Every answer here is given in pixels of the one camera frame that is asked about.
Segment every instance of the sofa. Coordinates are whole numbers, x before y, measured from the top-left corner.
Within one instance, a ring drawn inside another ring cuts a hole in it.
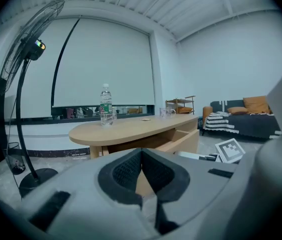
[[[281,135],[275,115],[270,112],[231,114],[229,108],[245,107],[243,99],[213,101],[203,108],[203,130],[230,132],[262,139],[275,139]]]

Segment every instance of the green bottle label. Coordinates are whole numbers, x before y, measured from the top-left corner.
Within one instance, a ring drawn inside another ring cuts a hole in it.
[[[112,114],[112,104],[111,103],[102,103],[100,104],[100,114]]]

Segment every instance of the wooden table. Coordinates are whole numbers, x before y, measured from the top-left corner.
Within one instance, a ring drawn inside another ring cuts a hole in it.
[[[89,145],[92,159],[132,148],[196,153],[197,128],[195,115],[176,114],[166,119],[152,115],[118,119],[107,127],[102,127],[100,121],[80,124],[69,132],[69,138],[74,143]]]

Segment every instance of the fan stand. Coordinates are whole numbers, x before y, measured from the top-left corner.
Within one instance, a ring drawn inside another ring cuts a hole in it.
[[[24,158],[26,160],[27,166],[31,171],[31,173],[25,176],[20,183],[19,192],[22,198],[26,194],[34,190],[36,187],[38,187],[39,185],[52,178],[54,175],[58,174],[56,170],[51,168],[42,168],[38,170],[34,169],[26,148],[25,140],[23,138],[22,124],[21,124],[21,92],[22,92],[23,83],[25,81],[25,76],[26,76],[27,66],[29,64],[29,61],[30,61],[29,58],[24,59],[19,81],[17,84],[16,101],[15,101],[15,117],[16,117],[17,134],[19,137],[20,146],[24,154]]]

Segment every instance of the glass cup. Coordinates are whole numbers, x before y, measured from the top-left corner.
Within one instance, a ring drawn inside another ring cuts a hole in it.
[[[175,111],[173,108],[171,108],[171,107],[161,107],[161,108],[160,108],[160,117],[161,117],[161,118],[164,118],[164,119],[166,119],[166,118],[171,118],[171,117],[173,117],[175,114],[176,114],[176,111]]]

